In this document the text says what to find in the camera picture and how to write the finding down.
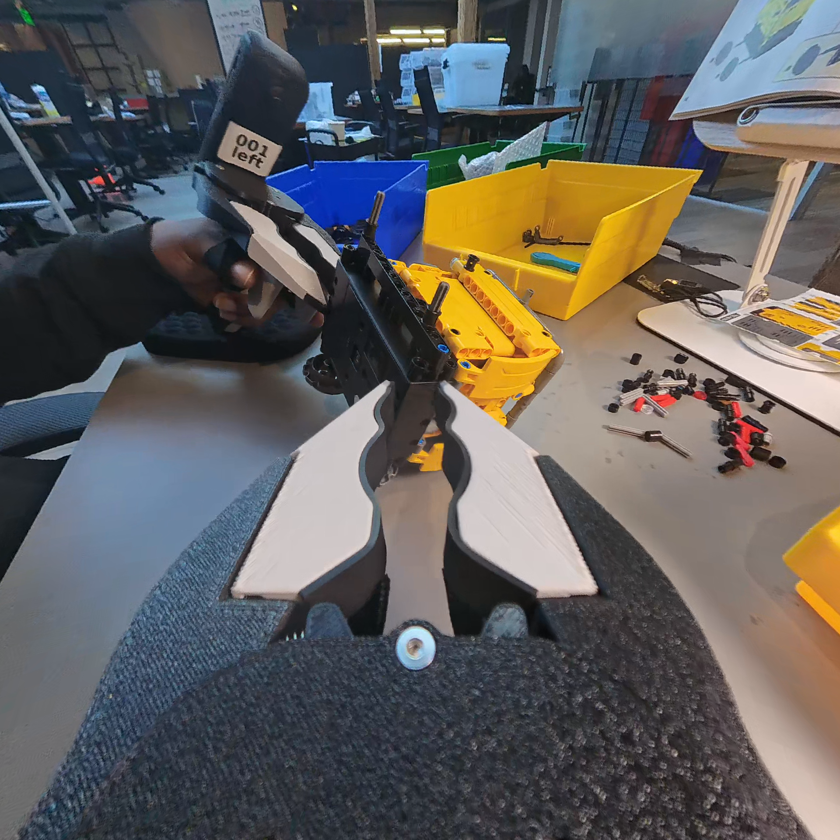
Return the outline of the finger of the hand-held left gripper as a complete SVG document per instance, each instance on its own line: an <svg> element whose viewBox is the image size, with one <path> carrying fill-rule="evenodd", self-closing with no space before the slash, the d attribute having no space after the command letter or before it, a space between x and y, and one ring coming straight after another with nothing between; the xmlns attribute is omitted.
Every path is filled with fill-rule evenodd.
<svg viewBox="0 0 840 840"><path fill-rule="evenodd" d="M261 286L248 291L248 310L268 312L282 291L300 301L310 299L325 306L330 293L324 290L316 271L281 236L277 225L245 204L232 202L232 207L250 227L247 256L261 268L263 276Z"/></svg>
<svg viewBox="0 0 840 840"><path fill-rule="evenodd" d="M340 251L332 238L310 217L290 223L290 243L320 279L334 279Z"/></svg>

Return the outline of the black yellow toy brick vehicle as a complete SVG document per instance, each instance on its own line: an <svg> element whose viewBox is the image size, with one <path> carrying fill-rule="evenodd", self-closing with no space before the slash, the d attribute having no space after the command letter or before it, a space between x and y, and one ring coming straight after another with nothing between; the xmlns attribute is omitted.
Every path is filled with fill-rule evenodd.
<svg viewBox="0 0 840 840"><path fill-rule="evenodd" d="M385 194L377 192L356 245L345 245L321 352L303 374L349 406L393 385L386 483L405 464L436 471L444 444L433 387L449 382L480 411L511 427L560 369L548 328L477 255L449 269L389 260L375 241Z"/></svg>

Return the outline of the grey desk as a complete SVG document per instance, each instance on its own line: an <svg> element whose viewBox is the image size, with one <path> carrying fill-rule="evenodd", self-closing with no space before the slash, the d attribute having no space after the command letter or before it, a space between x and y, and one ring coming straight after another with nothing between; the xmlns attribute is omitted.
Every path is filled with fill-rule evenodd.
<svg viewBox="0 0 840 840"><path fill-rule="evenodd" d="M663 430L684 459L608 433L629 354L673 351L641 329L628 285L567 322L564 365L513 432L556 460L655 559L712 645L762 760L815 838L838 838L838 635L795 593L783 553L838 506L838 436L782 406L766 424L787 466L721 476L711 410ZM117 642L151 587L275 459L342 409L299 358L259 366L158 359L140 345L84 386L104 391L2 581L2 838L67 753Z"/></svg>

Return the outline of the person's left hand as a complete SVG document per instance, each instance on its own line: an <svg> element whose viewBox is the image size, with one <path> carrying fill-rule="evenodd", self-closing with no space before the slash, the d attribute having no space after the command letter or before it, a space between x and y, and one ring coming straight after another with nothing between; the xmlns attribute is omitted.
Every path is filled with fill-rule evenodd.
<svg viewBox="0 0 840 840"><path fill-rule="evenodd" d="M234 262L222 280L204 261L206 252L224 238L223 229L204 217L159 220L150 226L154 257L194 302L215 311L226 322L254 329L288 308L288 301L278 297L263 316L254 316L249 309L248 294L252 287L263 285L266 280L263 269L246 257Z"/></svg>

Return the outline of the blue plastic bin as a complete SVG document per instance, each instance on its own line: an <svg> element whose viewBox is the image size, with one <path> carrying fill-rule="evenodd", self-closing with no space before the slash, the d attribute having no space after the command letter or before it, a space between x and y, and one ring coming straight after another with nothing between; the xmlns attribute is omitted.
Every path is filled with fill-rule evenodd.
<svg viewBox="0 0 840 840"><path fill-rule="evenodd" d="M375 195L383 192L376 241L391 259L400 258L423 228L426 161L318 161L312 168L301 165L272 175L267 183L324 229L367 218Z"/></svg>

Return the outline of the black office chair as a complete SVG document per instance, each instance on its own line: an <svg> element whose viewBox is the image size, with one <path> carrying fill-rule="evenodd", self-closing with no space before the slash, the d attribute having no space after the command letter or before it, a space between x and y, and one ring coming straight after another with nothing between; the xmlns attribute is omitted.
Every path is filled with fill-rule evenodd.
<svg viewBox="0 0 840 840"><path fill-rule="evenodd" d="M133 198L137 186L148 186L159 195L165 190L156 183L142 177L144 166L140 152L131 144L125 131L117 128L115 142L94 122L89 113L86 95L81 84L70 81L65 84L67 115L71 120L70 150L59 158L56 174L70 176L77 182L84 182L89 188L101 181L101 193L121 194Z"/></svg>

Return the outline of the green plastic bin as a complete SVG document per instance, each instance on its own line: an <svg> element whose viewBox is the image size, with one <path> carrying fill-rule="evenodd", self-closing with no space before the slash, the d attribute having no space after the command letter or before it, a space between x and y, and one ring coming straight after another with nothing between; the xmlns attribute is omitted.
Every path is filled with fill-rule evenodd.
<svg viewBox="0 0 840 840"><path fill-rule="evenodd" d="M467 162L474 161L490 153L501 153L512 145L511 140L498 140L495 143L473 143L463 146L444 148L412 155L412 161L427 163L427 190L449 186L465 180L459 167L459 158L464 156ZM585 143L543 142L539 154L508 163L506 171L519 167L538 164L545 168L553 160L581 161L585 152Z"/></svg>

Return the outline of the clear plastic bag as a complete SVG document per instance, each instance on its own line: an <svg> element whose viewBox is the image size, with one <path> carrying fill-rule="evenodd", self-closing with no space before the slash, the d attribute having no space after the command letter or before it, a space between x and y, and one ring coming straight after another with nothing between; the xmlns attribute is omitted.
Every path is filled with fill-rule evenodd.
<svg viewBox="0 0 840 840"><path fill-rule="evenodd" d="M458 154L455 172L463 180L506 172L516 165L538 159L542 154L543 142L549 129L548 122L511 142L472 143Z"/></svg>

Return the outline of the white storage box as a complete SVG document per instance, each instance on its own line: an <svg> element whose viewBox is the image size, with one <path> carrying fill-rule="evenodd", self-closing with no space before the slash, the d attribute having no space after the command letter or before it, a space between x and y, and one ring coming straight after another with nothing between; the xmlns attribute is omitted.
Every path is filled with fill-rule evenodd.
<svg viewBox="0 0 840 840"><path fill-rule="evenodd" d="M444 110L499 106L509 54L507 43L455 43L444 49Z"/></svg>

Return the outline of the pile of small brick parts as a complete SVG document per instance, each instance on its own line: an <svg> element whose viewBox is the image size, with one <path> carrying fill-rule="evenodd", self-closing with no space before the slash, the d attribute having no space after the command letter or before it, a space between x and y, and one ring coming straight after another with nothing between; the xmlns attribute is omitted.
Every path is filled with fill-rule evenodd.
<svg viewBox="0 0 840 840"><path fill-rule="evenodd" d="M708 461L722 478L759 469L786 471L789 460L767 424L776 404L735 374L701 368L677 350L655 366L652 356L631 353L632 370L604 404L607 424L657 429L693 454L687 463Z"/></svg>

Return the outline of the wooden table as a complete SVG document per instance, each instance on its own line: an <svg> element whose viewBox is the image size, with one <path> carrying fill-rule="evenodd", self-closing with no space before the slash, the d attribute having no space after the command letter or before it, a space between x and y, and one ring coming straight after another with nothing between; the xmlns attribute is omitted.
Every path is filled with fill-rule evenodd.
<svg viewBox="0 0 840 840"><path fill-rule="evenodd" d="M567 117L578 117L583 111L580 104L565 106L508 104L486 107L442 108L438 115L443 125L455 126L461 144L485 142L489 137L499 138L516 127L526 132L542 122L551 123Z"/></svg>

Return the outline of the yellow plastic bin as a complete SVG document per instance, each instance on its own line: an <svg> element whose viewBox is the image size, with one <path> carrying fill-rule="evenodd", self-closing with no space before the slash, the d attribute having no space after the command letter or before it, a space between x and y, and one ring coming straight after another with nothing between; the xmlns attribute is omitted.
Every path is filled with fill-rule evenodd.
<svg viewBox="0 0 840 840"><path fill-rule="evenodd" d="M426 194L423 255L449 268L476 255L531 308L568 320L654 258L701 171L553 160L435 188ZM522 232L592 242L524 248ZM575 276L534 266L529 251L581 261Z"/></svg>

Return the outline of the white document stand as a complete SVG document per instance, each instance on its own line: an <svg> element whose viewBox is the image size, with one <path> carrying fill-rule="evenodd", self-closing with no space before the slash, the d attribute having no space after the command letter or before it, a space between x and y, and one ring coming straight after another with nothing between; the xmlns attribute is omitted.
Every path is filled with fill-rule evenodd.
<svg viewBox="0 0 840 840"><path fill-rule="evenodd" d="M641 310L637 322L675 346L699 356L717 368L756 386L779 403L838 433L838 366L814 360L768 343L721 321L741 306L772 297L768 277L805 180L807 161L787 160L778 174L773 203L764 224L749 279L736 299L723 292L724 313L717 318L700 315L687 301L670 302Z"/></svg>

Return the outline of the sticker sheet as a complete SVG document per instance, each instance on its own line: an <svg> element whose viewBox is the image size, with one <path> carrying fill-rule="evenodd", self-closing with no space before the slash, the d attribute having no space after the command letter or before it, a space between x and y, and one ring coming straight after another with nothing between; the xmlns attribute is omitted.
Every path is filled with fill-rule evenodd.
<svg viewBox="0 0 840 840"><path fill-rule="evenodd" d="M839 296L813 288L792 298L741 306L721 318L774 350L839 365Z"/></svg>

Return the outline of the printed instruction booklet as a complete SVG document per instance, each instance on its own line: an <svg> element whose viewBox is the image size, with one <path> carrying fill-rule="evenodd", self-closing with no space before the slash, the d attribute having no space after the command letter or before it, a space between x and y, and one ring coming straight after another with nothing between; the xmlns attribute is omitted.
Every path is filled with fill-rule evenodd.
<svg viewBox="0 0 840 840"><path fill-rule="evenodd" d="M739 2L672 112L715 151L839 161L839 2Z"/></svg>

